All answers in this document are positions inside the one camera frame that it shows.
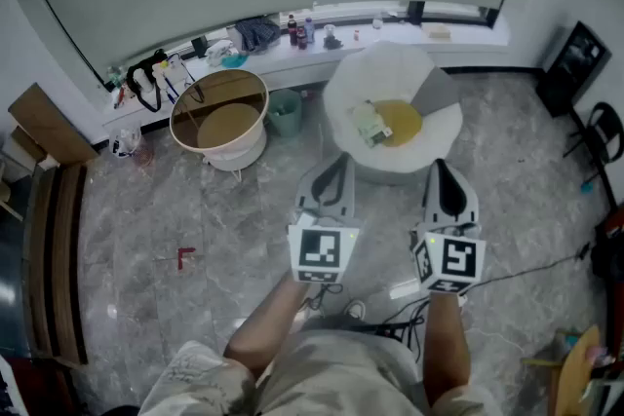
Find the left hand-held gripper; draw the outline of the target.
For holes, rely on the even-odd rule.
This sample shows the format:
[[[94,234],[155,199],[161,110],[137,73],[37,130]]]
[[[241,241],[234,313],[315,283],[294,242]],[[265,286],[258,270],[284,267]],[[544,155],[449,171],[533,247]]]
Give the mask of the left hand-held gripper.
[[[309,170],[299,181],[295,206],[355,212],[355,165],[337,154]],[[353,220],[299,210],[287,226],[292,277],[300,283],[341,283],[361,228]]]

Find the green spiral-bound book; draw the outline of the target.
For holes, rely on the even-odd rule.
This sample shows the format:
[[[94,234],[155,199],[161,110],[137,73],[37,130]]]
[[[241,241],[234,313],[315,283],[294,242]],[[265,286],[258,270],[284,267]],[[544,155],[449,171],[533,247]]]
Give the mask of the green spiral-bound book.
[[[366,100],[348,110],[350,121],[365,144],[373,148],[393,135],[374,105]]]

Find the white lounge chair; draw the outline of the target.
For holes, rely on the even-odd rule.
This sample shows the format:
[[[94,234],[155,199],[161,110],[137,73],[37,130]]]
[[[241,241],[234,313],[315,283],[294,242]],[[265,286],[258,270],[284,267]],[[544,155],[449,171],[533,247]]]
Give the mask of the white lounge chair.
[[[438,66],[423,50],[391,42],[377,42],[345,57],[322,93],[325,150],[348,153],[359,179],[386,185],[415,182],[422,170],[449,154],[462,128],[460,103],[422,116],[420,132],[400,147],[368,147],[348,110],[366,100],[411,103],[434,67]]]

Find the person's left forearm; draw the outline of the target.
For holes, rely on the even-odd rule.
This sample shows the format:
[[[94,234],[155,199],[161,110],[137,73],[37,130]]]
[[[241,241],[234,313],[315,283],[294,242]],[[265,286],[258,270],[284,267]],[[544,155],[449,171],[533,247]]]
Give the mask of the person's left forearm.
[[[288,338],[308,290],[309,284],[286,273],[230,337],[224,357],[239,362],[258,379]]]

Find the teal waste bin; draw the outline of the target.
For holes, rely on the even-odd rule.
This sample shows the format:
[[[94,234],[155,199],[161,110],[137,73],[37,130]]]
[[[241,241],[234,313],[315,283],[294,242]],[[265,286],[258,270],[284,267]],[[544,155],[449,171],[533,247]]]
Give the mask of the teal waste bin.
[[[282,89],[270,94],[267,116],[281,137],[293,137],[301,128],[302,100],[300,93]]]

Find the round yellow cushion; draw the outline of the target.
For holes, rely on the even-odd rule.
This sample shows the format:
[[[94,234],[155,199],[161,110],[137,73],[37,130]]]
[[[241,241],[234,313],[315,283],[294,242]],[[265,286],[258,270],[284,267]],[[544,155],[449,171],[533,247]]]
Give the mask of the round yellow cushion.
[[[399,99],[379,100],[373,103],[391,135],[382,144],[386,147],[400,147],[410,142],[422,128],[422,116],[410,104]]]

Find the person's left white shoe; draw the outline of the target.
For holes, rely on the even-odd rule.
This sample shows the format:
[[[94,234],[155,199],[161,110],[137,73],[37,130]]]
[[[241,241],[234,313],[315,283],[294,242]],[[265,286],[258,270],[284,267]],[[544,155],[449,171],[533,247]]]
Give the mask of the person's left white shoe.
[[[301,329],[309,321],[323,319],[324,317],[325,312],[321,302],[312,298],[306,298],[294,317],[292,329]]]

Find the white windowsill ledge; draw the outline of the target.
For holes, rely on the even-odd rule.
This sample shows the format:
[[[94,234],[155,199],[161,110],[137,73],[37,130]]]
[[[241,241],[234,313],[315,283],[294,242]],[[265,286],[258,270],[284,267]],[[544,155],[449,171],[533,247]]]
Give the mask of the white windowsill ledge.
[[[374,41],[374,31],[369,24],[339,26],[334,35],[343,47],[331,51],[324,48],[321,34],[306,50],[291,46],[290,39],[285,36],[280,44],[266,53],[248,57],[241,68],[261,76],[267,88],[273,91],[328,80],[346,56],[377,42],[413,45],[431,56],[450,54],[459,57],[504,54],[510,41],[509,26],[504,19],[499,20],[494,28],[462,24],[450,24],[448,28],[450,40],[432,40],[419,26],[387,23],[383,25],[381,39]],[[353,38],[355,29],[360,30],[360,41]]]

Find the flat beige box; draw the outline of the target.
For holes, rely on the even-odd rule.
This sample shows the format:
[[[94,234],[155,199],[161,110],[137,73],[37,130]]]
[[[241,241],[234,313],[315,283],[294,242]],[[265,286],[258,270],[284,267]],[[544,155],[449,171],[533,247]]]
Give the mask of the flat beige box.
[[[421,28],[425,35],[432,40],[450,40],[451,31],[443,23],[424,22]]]

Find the black cabinet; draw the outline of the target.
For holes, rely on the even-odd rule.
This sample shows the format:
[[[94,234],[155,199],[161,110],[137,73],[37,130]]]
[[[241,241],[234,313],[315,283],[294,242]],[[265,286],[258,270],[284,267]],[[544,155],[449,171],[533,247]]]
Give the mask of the black cabinet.
[[[582,21],[557,40],[555,57],[539,78],[536,93],[553,118],[563,116],[592,85],[611,58],[611,51]]]

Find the person's beige shirt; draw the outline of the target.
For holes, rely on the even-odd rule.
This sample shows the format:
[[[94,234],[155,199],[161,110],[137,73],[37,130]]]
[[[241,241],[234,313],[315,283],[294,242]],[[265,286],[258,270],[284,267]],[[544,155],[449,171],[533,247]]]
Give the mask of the person's beige shirt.
[[[304,327],[289,333],[258,379],[223,354],[185,344],[138,415],[422,416],[417,388],[424,387],[423,378],[416,378],[410,350],[395,339]],[[470,381],[429,410],[434,416],[503,416],[492,395]]]

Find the white box with yellow ball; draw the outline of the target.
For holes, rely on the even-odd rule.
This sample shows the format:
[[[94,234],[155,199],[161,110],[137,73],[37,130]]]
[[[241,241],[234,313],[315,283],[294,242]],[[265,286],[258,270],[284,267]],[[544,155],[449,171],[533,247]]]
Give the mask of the white box with yellow ball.
[[[156,85],[161,90],[191,82],[189,72],[179,54],[170,55],[165,60],[154,63],[152,74],[156,80]]]

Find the small bin with white liner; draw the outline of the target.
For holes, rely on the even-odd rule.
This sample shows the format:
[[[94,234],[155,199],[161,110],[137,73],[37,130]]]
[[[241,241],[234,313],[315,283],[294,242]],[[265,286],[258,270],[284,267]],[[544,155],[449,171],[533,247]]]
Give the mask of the small bin with white liner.
[[[140,126],[114,129],[109,136],[108,148],[116,158],[138,158],[145,153],[145,142]]]

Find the wooden chair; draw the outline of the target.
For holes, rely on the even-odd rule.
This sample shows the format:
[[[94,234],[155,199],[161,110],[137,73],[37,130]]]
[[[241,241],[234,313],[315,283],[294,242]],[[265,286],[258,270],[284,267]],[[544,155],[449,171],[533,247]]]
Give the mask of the wooden chair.
[[[595,324],[583,332],[558,328],[546,353],[547,359],[522,364],[549,371],[547,416],[590,416],[604,406],[610,387],[624,382],[624,361],[602,343]]]

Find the wooden board against wall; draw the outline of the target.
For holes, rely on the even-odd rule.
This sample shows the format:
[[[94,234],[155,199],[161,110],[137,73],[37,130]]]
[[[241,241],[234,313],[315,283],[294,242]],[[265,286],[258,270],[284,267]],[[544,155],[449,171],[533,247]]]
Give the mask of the wooden board against wall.
[[[97,151],[64,117],[37,83],[8,108],[19,125],[61,165],[85,163]]]

